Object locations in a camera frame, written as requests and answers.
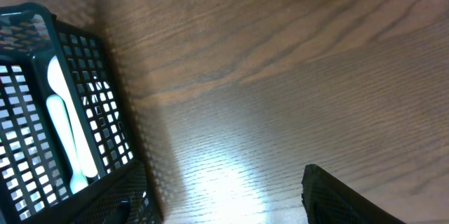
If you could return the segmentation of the pale green plastic fork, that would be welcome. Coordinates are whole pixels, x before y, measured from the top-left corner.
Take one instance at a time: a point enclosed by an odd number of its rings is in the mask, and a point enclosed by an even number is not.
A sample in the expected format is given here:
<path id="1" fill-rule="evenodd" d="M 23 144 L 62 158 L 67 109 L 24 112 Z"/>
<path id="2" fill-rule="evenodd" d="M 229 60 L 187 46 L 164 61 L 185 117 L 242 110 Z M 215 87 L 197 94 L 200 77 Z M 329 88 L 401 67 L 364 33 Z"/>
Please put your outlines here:
<path id="1" fill-rule="evenodd" d="M 74 136 L 65 103 L 60 96 L 53 94 L 47 97 L 46 107 L 72 169 L 69 188 L 72 194 L 76 194 L 88 186 L 88 181 L 83 175 L 76 154 Z"/>

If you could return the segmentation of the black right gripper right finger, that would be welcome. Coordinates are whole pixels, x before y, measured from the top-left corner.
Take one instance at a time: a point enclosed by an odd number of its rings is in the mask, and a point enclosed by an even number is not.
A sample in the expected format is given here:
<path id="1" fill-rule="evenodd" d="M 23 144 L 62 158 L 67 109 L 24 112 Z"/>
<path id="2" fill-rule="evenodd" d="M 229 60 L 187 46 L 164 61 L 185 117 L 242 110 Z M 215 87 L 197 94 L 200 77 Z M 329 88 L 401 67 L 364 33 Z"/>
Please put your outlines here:
<path id="1" fill-rule="evenodd" d="M 312 224 L 403 224 L 316 164 L 304 168 L 302 204 Z"/>

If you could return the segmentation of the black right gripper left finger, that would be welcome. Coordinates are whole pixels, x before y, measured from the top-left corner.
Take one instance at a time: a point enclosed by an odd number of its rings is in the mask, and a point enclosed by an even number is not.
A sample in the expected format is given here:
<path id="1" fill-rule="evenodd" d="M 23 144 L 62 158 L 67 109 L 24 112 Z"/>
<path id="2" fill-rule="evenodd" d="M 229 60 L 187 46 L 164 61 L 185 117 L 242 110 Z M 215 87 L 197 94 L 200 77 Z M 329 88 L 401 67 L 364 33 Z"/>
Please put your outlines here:
<path id="1" fill-rule="evenodd" d="M 147 177 L 140 162 L 105 176 L 65 201 L 44 209 L 28 223 L 147 222 Z"/>

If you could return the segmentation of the small white plastic spoon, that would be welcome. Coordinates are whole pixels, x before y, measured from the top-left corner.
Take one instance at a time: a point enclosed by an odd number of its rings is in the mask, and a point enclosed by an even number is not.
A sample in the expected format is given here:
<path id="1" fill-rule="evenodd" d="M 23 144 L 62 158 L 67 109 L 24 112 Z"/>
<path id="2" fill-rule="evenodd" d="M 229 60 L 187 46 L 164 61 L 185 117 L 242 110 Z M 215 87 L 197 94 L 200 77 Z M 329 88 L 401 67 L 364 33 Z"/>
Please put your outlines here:
<path id="1" fill-rule="evenodd" d="M 83 132 L 83 128 L 81 126 L 80 118 L 74 107 L 74 102 L 72 100 L 67 82 L 64 78 L 60 63 L 56 55 L 54 55 L 49 61 L 47 69 L 47 79 L 51 89 L 65 102 L 69 121 L 72 127 L 76 154 L 81 166 L 82 173 L 88 178 L 95 178 L 98 175 L 98 170 L 88 146 L 85 133 Z"/>

